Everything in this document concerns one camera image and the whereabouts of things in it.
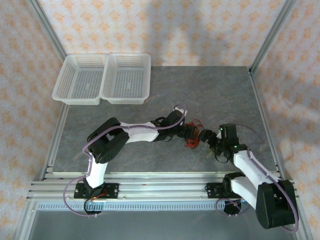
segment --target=floral wallpaper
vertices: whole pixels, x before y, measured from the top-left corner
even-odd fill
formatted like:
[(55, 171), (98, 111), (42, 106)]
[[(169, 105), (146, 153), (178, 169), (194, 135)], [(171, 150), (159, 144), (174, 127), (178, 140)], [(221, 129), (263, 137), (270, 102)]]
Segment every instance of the floral wallpaper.
[(320, 4), (296, 2), (255, 75), (288, 175), (320, 239)]
[(156, 66), (249, 66), (285, 0), (39, 0), (68, 54), (148, 53)]
[(0, 1), (0, 42), (0, 239), (9, 240), (55, 130), (62, 63), (26, 0)]

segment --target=white robotic arm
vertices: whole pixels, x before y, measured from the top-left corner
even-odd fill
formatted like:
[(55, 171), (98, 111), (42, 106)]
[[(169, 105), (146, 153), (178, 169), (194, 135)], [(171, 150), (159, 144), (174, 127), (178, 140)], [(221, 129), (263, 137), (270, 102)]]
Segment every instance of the white robotic arm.
[[(88, 171), (90, 174), (84, 180), (86, 196), (92, 199), (101, 193), (108, 162), (119, 153), (125, 144), (140, 141), (156, 142), (173, 136), (184, 139), (194, 138), (195, 126), (185, 125), (184, 121), (178, 123), (179, 120), (184, 120), (186, 113), (183, 116), (182, 112), (183, 110), (176, 108), (167, 117), (160, 117), (138, 126), (110, 118), (96, 129), (88, 137), (88, 142), (107, 129), (121, 126), (108, 133), (111, 139), (107, 135), (102, 136), (88, 147), (92, 155), (92, 162), (90, 163), (91, 171)], [(211, 130), (202, 130), (196, 138), (207, 142), (216, 156), (223, 153), (241, 172), (226, 174), (222, 183), (212, 183), (211, 197), (232, 198), (230, 195), (236, 195), (237, 198), (243, 198), (255, 209), (260, 224), (266, 229), (293, 224), (297, 219), (293, 214), (292, 209), (294, 208), (290, 208), (292, 205), (288, 204), (290, 201), (297, 209), (292, 183), (288, 180), (281, 180), (270, 173), (258, 162), (245, 144), (239, 144), (234, 124), (223, 124), (219, 130), (218, 135)], [(281, 186), (286, 197), (282, 191), (277, 190), (276, 185), (278, 188)]]
[(233, 164), (239, 168), (245, 176), (236, 177), (231, 180), (232, 191), (246, 200), (253, 209), (256, 209), (258, 187), (262, 183), (272, 184), (273, 182), (254, 164), (255, 161), (262, 169), (268, 173), (268, 176), (275, 181), (281, 179), (269, 172), (253, 155), (249, 152), (252, 159), (248, 156), (247, 150), (242, 150), (234, 154)]

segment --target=table surface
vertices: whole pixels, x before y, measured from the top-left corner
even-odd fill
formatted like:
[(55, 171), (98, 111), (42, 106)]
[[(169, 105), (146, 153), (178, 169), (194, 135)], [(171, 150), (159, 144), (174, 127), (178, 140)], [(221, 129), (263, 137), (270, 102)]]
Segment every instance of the table surface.
[(29, 240), (297, 240), (281, 227), (264, 229), (253, 208), (237, 217), (216, 211), (108, 211), (97, 218), (37, 211)]
[[(101, 100), (99, 105), (71, 105), (65, 121), (53, 172), (86, 172), (88, 158), (82, 154), (87, 136), (106, 120), (141, 124), (166, 117), (174, 105), (183, 104), (186, 123), (202, 121), (206, 129), (218, 131), (226, 123), (245, 124), (255, 129), (264, 144), (250, 130), (237, 127), (240, 143), (252, 144), (255, 157), (270, 171), (276, 166), (262, 122), (254, 90), (244, 66), (154, 66), (151, 67), (150, 96), (142, 105), (117, 105)], [(186, 141), (126, 144), (108, 164), (106, 172), (234, 172), (230, 162), (215, 160), (209, 146), (200, 143), (190, 149)]]

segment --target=plastic basket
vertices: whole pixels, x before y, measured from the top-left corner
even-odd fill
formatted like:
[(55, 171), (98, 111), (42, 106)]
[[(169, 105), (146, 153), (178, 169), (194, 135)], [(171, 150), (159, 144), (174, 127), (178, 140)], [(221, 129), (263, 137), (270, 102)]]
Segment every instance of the plastic basket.
[(98, 105), (106, 54), (66, 56), (52, 98), (68, 105)]
[(100, 97), (111, 104), (143, 104), (150, 92), (151, 58), (146, 53), (107, 56)]

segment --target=purple cable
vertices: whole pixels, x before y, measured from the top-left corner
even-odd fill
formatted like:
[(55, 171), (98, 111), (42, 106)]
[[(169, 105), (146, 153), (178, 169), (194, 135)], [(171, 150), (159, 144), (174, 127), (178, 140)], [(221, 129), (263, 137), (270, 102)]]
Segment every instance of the purple cable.
[[(246, 126), (244, 124), (235, 124), (235, 125), (238, 125), (238, 126), (242, 126), (242, 127), (245, 127), (249, 130), (251, 130), (252, 132), (254, 132), (258, 137), (259, 139), (262, 141), (261, 144), (264, 144), (265, 141), (262, 139), (262, 137), (254, 130), (252, 129), (251, 127), (249, 126)], [(277, 183), (277, 181), (275, 181), (272, 177), (269, 176), (269, 174), (262, 168), (259, 166), (259, 164), (256, 162), (256, 160), (254, 158), (252, 158), (251, 154), (250, 154), (250, 147), (248, 146), (247, 148), (247, 154), (248, 154), (248, 157), (249, 159), (252, 161), (252, 163), (262, 172), (264, 173), (268, 179), (270, 179), (274, 185), (276, 185), (276, 187), (280, 190), (280, 192), (283, 194), (283, 196), (285, 197), (286, 201), (288, 202), (290, 208), (292, 209), (292, 212), (293, 212), (293, 216), (294, 216), (294, 223), (295, 223), (295, 226), (293, 229), (289, 229), (285, 226), (282, 226), (282, 228), (284, 230), (286, 230), (287, 232), (289, 233), (295, 233), (298, 231), (298, 228), (299, 228), (299, 218), (298, 218), (298, 213), (297, 213), (297, 210), (294, 206), (294, 203), (292, 202), (292, 200), (290, 199), (290, 197), (288, 196), (288, 194), (285, 192), (285, 190), (283, 190), (283, 188), (279, 185), (279, 183)]]
[[(222, 213), (222, 212), (220, 212), (220, 210), (218, 210), (218, 203), (219, 203), (221, 200), (230, 202), (230, 203), (227, 203), (226, 205), (233, 204), (237, 209), (239, 209), (239, 211), (241, 211), (241, 208), (238, 206), (238, 204), (237, 204), (235, 201), (232, 201), (232, 200), (230, 200), (229, 198), (219, 198), (219, 199), (215, 202), (214, 206), (215, 206), (215, 210), (217, 211), (217, 213), (220, 214), (221, 216), (225, 216), (225, 217), (230, 217), (230, 216), (231, 216), (230, 214)], [(244, 214), (248, 209), (249, 209), (249, 207), (247, 207), (243, 212), (239, 212), (238, 214), (235, 214), (235, 216)]]
[(71, 211), (73, 212), (74, 214), (78, 215), (78, 216), (81, 216), (81, 217), (89, 217), (89, 215), (84, 215), (84, 214), (81, 214), (81, 213), (78, 213), (76, 212), (75, 210), (73, 210), (67, 203), (66, 201), (66, 192), (67, 192), (67, 189), (69, 187), (69, 185), (75, 181), (75, 180), (82, 180), (86, 177), (89, 177), (90, 174), (91, 174), (91, 169), (92, 169), (92, 162), (93, 162), (93, 157), (91, 156), (91, 154), (87, 151), (88, 147), (93, 144), (95, 141), (97, 141), (99, 138), (103, 137), (104, 135), (106, 135), (107, 133), (109, 133), (110, 131), (112, 130), (115, 130), (115, 129), (133, 129), (133, 128), (147, 128), (147, 129), (153, 129), (153, 130), (165, 130), (165, 129), (170, 129), (170, 128), (173, 128), (175, 126), (177, 126), (178, 124), (180, 124), (184, 118), (186, 117), (186, 109), (183, 105), (175, 105), (173, 107), (173, 109), (175, 109), (176, 107), (178, 106), (181, 106), (183, 107), (183, 114), (181, 116), (181, 118), (179, 119), (179, 121), (177, 121), (176, 123), (170, 125), (170, 126), (163, 126), (163, 127), (155, 127), (155, 126), (146, 126), (146, 125), (143, 125), (143, 124), (137, 124), (137, 125), (132, 125), (132, 126), (113, 126), (113, 127), (110, 127), (108, 129), (106, 129), (105, 131), (103, 131), (102, 133), (100, 133), (98, 136), (96, 136), (95, 138), (93, 138), (91, 141), (89, 141), (83, 148), (82, 148), (82, 152), (87, 155), (89, 157), (89, 168), (88, 168), (88, 172), (86, 175), (84, 176), (79, 176), (79, 177), (76, 177), (76, 178), (73, 178), (71, 179), (71, 181), (65, 186), (64, 188), (64, 191), (63, 191), (63, 194), (62, 194), (62, 199), (63, 199), (63, 202), (65, 204), (65, 206)]

